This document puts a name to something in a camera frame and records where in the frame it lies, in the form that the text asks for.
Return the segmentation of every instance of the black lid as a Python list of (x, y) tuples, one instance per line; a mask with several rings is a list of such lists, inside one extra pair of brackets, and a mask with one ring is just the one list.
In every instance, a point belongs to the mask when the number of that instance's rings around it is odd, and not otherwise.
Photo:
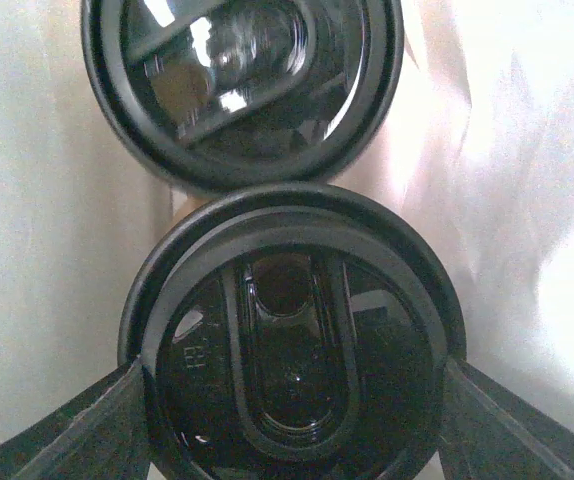
[(399, 0), (90, 0), (82, 38), (129, 150), (184, 187), (327, 178), (382, 122)]
[(119, 360), (141, 356), (169, 478), (411, 478), (464, 345), (451, 283), (407, 224), (342, 189), (283, 184), (210, 204), (159, 244)]

